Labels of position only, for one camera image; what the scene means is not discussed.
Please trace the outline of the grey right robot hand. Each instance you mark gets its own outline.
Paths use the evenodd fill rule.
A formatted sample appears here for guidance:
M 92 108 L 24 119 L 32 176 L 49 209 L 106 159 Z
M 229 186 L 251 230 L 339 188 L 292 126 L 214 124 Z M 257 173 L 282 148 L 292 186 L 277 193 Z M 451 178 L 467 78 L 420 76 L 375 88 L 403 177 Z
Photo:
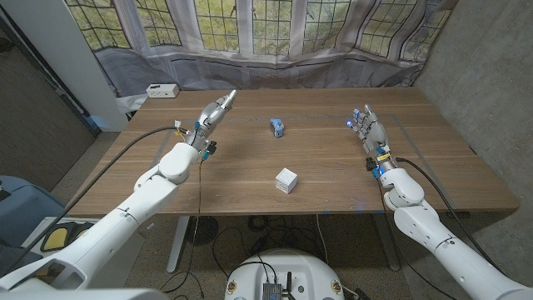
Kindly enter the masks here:
M 363 110 L 356 108 L 346 125 L 361 139 L 364 151 L 370 156 L 390 151 L 386 131 L 369 104 Z

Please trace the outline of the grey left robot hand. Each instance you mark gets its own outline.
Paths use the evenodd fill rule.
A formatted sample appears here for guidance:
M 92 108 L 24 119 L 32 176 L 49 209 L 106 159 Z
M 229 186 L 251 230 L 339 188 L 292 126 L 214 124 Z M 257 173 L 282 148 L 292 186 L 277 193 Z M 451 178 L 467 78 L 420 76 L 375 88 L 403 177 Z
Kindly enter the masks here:
M 232 104 L 237 95 L 236 90 L 209 103 L 195 121 L 193 129 L 186 135 L 186 144 L 197 151 L 201 151 L 207 145 L 207 139 L 222 121 L 225 115 L 232 109 Z

